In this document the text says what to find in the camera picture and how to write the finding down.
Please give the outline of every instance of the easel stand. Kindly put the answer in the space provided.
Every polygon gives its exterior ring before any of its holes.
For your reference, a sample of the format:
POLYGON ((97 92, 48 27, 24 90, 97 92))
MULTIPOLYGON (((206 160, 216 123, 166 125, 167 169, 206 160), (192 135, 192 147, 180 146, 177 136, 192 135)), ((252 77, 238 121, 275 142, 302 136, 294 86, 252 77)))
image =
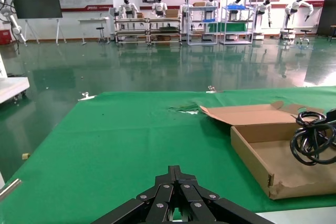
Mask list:
MULTIPOLYGON (((25 20, 25 22, 26 22, 26 26, 25 26, 25 38, 27 38, 27 29, 29 28, 30 31, 31 31, 31 33, 32 33, 32 35, 33 35, 33 37, 35 38, 36 42, 37 42, 38 44, 40 44, 40 41, 38 40, 38 38, 37 38, 37 36, 36 36, 36 32, 35 32, 35 30, 31 27, 31 25, 29 24, 29 22, 28 22, 27 19, 25 20)), ((60 26, 60 21, 59 21, 59 19, 56 19, 56 22, 57 22, 56 44, 59 45, 59 44, 58 44, 59 32, 61 32, 61 34, 62 34, 62 36, 63 36, 64 43, 66 43, 67 40, 66 40, 65 37, 64 37, 63 31, 62 31, 61 26, 60 26)))

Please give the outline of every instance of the shelving rack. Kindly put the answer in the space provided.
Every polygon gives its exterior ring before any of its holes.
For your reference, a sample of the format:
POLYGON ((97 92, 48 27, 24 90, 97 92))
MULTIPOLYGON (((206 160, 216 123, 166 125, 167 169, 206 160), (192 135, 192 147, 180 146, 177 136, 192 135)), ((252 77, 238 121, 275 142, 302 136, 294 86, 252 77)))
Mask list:
POLYGON ((147 43, 149 44, 149 19, 147 18, 114 18, 115 25, 115 43, 126 44, 126 43, 147 43), (123 29, 119 28, 118 24, 143 24, 144 29, 123 29), (126 36, 136 36, 134 41, 121 40, 120 37, 126 36), (143 36, 146 40, 139 40, 139 36, 143 36))
POLYGON ((181 19, 180 18, 149 18, 149 43, 180 43, 182 44, 182 34, 181 34, 181 19), (154 29, 154 24, 158 23, 178 23, 177 30, 164 31, 160 29, 154 29), (177 37, 177 40, 153 40, 153 37, 156 36, 174 36, 177 37))
MULTIPOLYGON (((206 11, 216 11, 218 10, 217 6, 197 6, 197 7, 188 7, 187 8, 187 13, 188 15, 191 15, 191 12, 206 12, 206 11)), ((216 38, 215 41, 211 41, 211 42, 192 42, 191 41, 191 36, 196 35, 196 33, 194 33, 193 31, 190 31, 190 29, 187 29, 187 43, 190 46, 193 45, 216 45, 218 44, 218 19, 215 19, 215 21, 213 22, 204 22, 204 20, 192 20, 190 22, 189 19, 187 19, 187 27, 190 27, 192 25, 192 23, 198 23, 198 24, 202 24, 204 27, 206 27, 206 24, 215 24, 214 26, 217 27, 214 32, 206 32, 204 31, 204 33, 202 33, 202 35, 214 35, 214 37, 216 38)))
POLYGON ((240 8, 229 8, 228 6, 228 0, 226 0, 226 6, 222 7, 222 14, 221 14, 221 22, 224 23, 224 32, 222 29, 220 29, 220 37, 221 40, 219 41, 223 45, 237 45, 237 44, 252 44, 253 42, 253 33, 254 33, 254 23, 256 18, 255 9, 252 7, 245 7, 245 6, 239 6, 240 8), (228 20, 228 13, 231 10, 238 10, 240 12, 246 11, 248 12, 248 16, 250 16, 251 12, 254 12, 253 19, 252 20, 228 20), (238 23, 244 23, 247 25, 246 31, 226 31, 227 24, 238 24, 238 23), (227 35, 238 35, 238 40, 227 40, 227 35), (239 35, 245 35, 245 39, 239 39, 239 35))

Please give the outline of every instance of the desk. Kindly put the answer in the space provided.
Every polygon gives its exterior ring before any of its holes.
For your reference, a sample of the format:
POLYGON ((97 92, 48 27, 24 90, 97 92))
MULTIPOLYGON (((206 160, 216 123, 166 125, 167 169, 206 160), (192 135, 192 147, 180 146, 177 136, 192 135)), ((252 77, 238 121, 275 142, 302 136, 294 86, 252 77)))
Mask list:
POLYGON ((78 21, 79 21, 80 29, 81 29, 81 32, 82 32, 82 40, 83 40, 82 45, 86 44, 85 39, 84 39, 85 35, 84 35, 84 32, 83 32, 83 27, 82 27, 83 24, 95 24, 96 23, 96 24, 103 25, 104 23, 107 24, 108 20, 109 20, 108 17, 79 19, 78 21))
MULTIPOLYGON (((23 183, 0 205, 2 222, 90 223, 152 187, 169 165, 253 212, 335 206, 336 195, 269 199, 233 150, 229 126, 179 112, 277 100, 330 110, 335 96, 335 87, 317 87, 111 92, 79 102, 9 181, 23 183)), ((319 218, 300 223, 332 223, 319 218)))

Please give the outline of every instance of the stool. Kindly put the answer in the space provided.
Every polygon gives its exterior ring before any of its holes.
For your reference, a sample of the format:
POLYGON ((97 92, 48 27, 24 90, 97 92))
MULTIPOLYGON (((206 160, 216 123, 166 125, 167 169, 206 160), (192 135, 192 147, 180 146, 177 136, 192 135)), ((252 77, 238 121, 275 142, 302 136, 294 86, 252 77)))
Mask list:
POLYGON ((336 36, 336 26, 330 26, 330 29, 332 29, 332 34, 331 34, 331 36, 328 36, 328 37, 327 37, 327 41, 328 41, 329 38, 330 38, 330 42, 331 42, 332 38, 333 38, 334 36, 336 36))
POLYGON ((304 37, 303 38, 300 38, 300 45, 302 45, 302 42, 303 41, 307 41, 307 44, 309 45, 309 39, 307 38, 307 33, 310 33, 311 30, 300 30, 302 32, 304 32, 304 37))
POLYGON ((293 33, 293 32, 291 32, 291 31, 293 31, 294 28, 285 28, 284 30, 287 31, 287 33, 284 33, 284 34, 283 34, 283 37, 282 37, 283 39, 286 39, 286 40, 287 40, 287 42, 286 42, 285 44, 286 44, 286 45, 293 44, 293 43, 294 43, 294 39, 290 39, 290 38, 289 38, 289 35, 293 33))
POLYGON ((107 38, 104 36, 104 27, 97 27, 96 30, 99 30, 100 37, 98 38, 97 42, 99 44, 107 43, 107 38))

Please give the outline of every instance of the black panel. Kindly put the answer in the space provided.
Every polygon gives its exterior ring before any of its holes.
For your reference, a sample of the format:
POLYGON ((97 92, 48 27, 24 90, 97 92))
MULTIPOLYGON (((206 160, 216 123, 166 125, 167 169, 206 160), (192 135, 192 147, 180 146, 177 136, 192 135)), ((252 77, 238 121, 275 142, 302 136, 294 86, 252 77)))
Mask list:
POLYGON ((59 0, 14 0, 17 18, 62 18, 59 0))
POLYGON ((317 34, 330 36, 333 25, 336 25, 336 0, 324 0, 317 34))

